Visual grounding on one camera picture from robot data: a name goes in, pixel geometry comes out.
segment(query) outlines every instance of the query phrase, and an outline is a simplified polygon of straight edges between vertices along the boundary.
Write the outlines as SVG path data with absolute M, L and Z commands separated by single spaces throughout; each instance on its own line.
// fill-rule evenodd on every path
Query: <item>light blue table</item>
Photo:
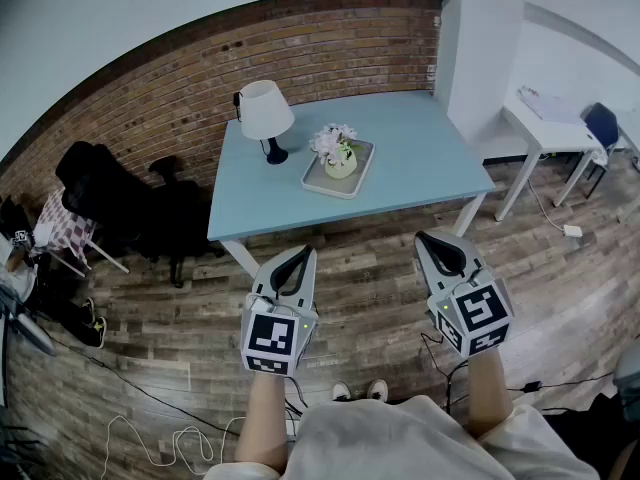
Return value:
M 293 126 L 278 144 L 289 152 L 270 165 L 257 141 L 230 121 L 209 218 L 209 240 L 220 240 L 255 277 L 259 265 L 242 237 L 474 197 L 453 232 L 461 236 L 487 192 L 495 186 L 444 110 L 426 91 L 393 92 L 318 101 L 292 107 Z M 302 188 L 315 153 L 309 140 L 325 124 L 348 124 L 376 146 L 355 199 L 339 199 Z

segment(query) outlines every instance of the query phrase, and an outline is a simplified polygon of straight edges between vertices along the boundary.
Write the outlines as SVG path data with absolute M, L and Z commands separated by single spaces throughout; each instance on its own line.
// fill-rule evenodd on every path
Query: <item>brick wall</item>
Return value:
M 44 203 L 77 140 L 132 173 L 165 155 L 213 191 L 232 94 L 272 79 L 290 105 L 432 89 L 441 0 L 265 0 L 172 30 L 115 60 L 52 107 L 0 164 L 0 195 Z

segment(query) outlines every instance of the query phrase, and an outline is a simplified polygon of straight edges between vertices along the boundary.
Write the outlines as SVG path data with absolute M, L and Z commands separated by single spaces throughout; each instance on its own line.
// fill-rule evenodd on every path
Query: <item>black lamp base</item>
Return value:
M 287 153 L 284 149 L 281 149 L 276 142 L 275 137 L 271 137 L 269 139 L 269 154 L 267 155 L 267 162 L 272 165 L 281 164 L 284 162 L 289 153 Z

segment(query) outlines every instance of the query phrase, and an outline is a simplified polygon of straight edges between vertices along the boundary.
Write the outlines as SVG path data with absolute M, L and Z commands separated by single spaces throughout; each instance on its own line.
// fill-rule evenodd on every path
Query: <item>white table lamp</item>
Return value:
M 276 136 L 291 128 L 294 117 L 276 83 L 272 80 L 250 83 L 234 94 L 233 102 L 236 108 L 240 107 L 242 134 L 249 139 L 267 139 L 267 162 L 284 162 L 289 153 L 278 146 Z

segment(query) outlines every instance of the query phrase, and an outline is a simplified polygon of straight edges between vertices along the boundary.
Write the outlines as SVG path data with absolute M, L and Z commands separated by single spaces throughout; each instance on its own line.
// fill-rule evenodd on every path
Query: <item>black office chair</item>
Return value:
M 589 131 L 593 133 L 593 135 L 598 140 L 598 142 L 602 144 L 602 147 L 604 147 L 605 151 L 607 152 L 607 155 L 611 156 L 611 153 L 613 153 L 613 150 L 619 138 L 618 120 L 616 119 L 616 115 L 613 112 L 611 112 L 611 110 L 609 110 L 607 107 L 605 107 L 602 103 L 596 103 L 587 112 L 587 115 L 584 118 L 584 122 L 586 123 L 587 128 L 589 128 Z M 578 167 L 578 164 L 582 159 L 582 155 L 578 157 L 578 162 L 576 163 L 576 166 L 571 171 L 569 178 L 571 177 L 573 172 L 576 170 L 576 167 Z M 600 184 L 600 182 L 602 181 L 602 178 L 604 178 L 604 175 L 608 172 L 608 169 L 606 166 L 594 164 L 593 169 L 591 170 L 591 173 L 589 174 L 589 177 L 587 178 L 587 180 L 591 179 L 591 177 L 596 172 L 596 169 L 598 168 L 600 168 L 602 172 L 600 173 L 600 176 L 598 177 L 595 184 L 587 194 L 587 199 L 591 197 L 591 194 L 593 194 L 593 191 Z
M 182 287 L 179 267 L 186 255 L 212 251 L 207 241 L 207 212 L 198 206 L 198 185 L 177 181 L 174 156 L 157 160 L 150 172 L 161 174 L 165 185 L 151 188 L 122 167 L 106 146 L 76 142 L 56 169 L 65 191 L 63 206 L 93 219 L 105 232 L 143 256 L 157 261 L 171 259 L 171 282 Z

